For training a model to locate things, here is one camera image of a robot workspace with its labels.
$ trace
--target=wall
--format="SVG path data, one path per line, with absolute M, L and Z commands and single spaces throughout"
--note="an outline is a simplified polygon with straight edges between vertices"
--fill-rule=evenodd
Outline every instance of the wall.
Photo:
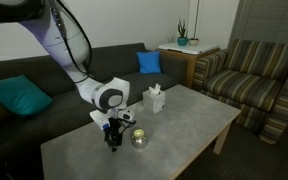
M 239 0 L 191 0 L 189 14 L 189 35 L 194 33 L 196 7 L 199 2 L 196 37 L 206 44 L 217 44 L 221 49 L 227 47 Z
M 66 0 L 93 47 L 144 42 L 148 49 L 174 41 L 190 0 Z M 0 24 L 0 60 L 47 52 L 19 24 Z

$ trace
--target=gray sofa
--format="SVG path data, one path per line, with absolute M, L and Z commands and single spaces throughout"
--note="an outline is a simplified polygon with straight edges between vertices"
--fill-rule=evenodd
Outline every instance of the gray sofa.
M 128 104 L 142 100 L 142 92 L 156 83 L 162 90 L 184 83 L 187 62 L 176 57 L 160 56 L 161 74 L 141 74 L 136 52 L 146 51 L 143 43 L 93 48 L 89 71 L 99 82 L 113 77 L 129 81 Z M 50 56 L 0 61 L 0 79 L 22 74 L 53 102 L 37 115 L 0 122 L 0 164 L 6 162 L 11 172 L 40 161 L 42 143 L 91 123 L 89 112 L 96 109 L 80 98 L 75 84 Z

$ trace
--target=table leg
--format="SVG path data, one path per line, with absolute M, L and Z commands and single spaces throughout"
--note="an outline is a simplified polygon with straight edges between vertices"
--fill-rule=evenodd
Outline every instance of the table leg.
M 216 142 L 215 142 L 215 147 L 214 147 L 214 153 L 215 154 L 220 154 L 228 133 L 228 130 L 230 129 L 232 123 L 229 123 L 223 131 L 217 136 Z

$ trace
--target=teal pot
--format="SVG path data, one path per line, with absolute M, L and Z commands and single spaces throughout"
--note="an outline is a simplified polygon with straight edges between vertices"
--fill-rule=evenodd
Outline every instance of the teal pot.
M 179 38 L 177 38 L 177 44 L 179 46 L 186 46 L 187 42 L 188 42 L 188 38 L 187 37 L 184 37 L 184 38 L 179 37 Z

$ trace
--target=striped armchair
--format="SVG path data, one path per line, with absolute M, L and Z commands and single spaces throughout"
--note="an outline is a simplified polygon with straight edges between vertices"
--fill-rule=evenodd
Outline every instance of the striped armchair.
M 288 126 L 288 44 L 234 40 L 196 62 L 192 88 L 241 109 L 235 122 L 275 144 Z

